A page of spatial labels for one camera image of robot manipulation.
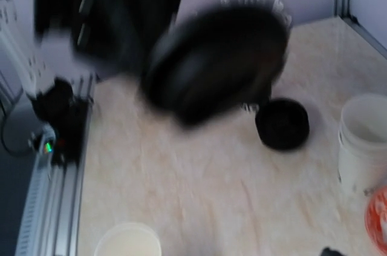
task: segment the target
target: stacked white cups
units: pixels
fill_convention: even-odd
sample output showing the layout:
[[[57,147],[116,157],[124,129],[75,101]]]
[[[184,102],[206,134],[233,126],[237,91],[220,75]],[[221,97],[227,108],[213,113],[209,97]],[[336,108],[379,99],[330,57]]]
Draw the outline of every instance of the stacked white cups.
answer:
[[[339,181],[348,195],[369,196],[387,175],[387,97],[363,94],[343,107]]]

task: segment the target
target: orange circular object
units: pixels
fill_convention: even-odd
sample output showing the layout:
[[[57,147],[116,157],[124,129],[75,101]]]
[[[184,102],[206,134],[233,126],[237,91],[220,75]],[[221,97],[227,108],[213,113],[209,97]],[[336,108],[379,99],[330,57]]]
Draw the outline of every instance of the orange circular object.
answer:
[[[376,248],[387,256],[387,242],[383,240],[381,221],[386,222],[387,235],[387,186],[376,191],[365,211],[365,228]]]

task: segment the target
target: black round object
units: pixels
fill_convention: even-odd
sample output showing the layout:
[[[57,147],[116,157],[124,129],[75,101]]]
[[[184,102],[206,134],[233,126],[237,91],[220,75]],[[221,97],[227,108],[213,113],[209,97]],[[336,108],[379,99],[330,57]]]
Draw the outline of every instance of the black round object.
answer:
[[[154,107],[198,125],[266,90],[284,67],[287,42],[269,8],[215,7],[159,39],[141,88]]]
[[[305,108],[290,99],[273,99],[262,106],[255,124],[263,144],[280,151],[300,147],[310,130]]]

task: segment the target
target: table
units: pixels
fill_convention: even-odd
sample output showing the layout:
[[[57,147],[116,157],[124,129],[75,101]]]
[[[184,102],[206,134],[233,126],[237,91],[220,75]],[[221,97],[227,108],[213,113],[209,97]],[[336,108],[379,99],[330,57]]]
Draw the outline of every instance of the table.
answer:
[[[254,114],[237,110],[190,133],[149,113],[135,82],[96,87],[79,227],[79,255],[107,230],[143,222],[168,256],[377,255],[364,228],[366,202],[337,179],[344,103],[387,94],[387,60],[340,18],[293,29],[273,97],[298,100],[311,134],[299,151],[259,140]]]

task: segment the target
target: green led indicator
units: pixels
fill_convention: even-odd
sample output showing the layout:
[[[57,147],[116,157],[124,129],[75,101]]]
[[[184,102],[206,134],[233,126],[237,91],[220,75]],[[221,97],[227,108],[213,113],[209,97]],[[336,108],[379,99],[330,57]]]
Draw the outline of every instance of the green led indicator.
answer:
[[[52,147],[51,147],[51,144],[47,142],[47,143],[44,145],[44,153],[50,153],[50,152],[52,152],[52,151],[53,151],[53,149],[52,149]]]

